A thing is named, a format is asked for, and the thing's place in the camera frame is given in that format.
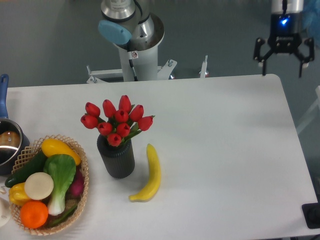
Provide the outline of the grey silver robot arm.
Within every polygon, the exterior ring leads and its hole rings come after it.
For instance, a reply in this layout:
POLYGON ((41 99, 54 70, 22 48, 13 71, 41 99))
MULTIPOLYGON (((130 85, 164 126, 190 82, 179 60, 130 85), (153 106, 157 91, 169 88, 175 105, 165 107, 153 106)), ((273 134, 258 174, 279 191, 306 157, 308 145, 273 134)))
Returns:
MULTIPOLYGON (((177 62, 170 59, 158 66, 158 46, 164 38, 162 21, 150 12, 148 0, 104 0, 99 33, 118 48, 124 81, 171 79, 177 62)), ((320 2, 273 0, 267 39, 255 40, 253 59, 266 75, 272 55, 295 55, 299 71, 315 60, 320 43, 320 2)))

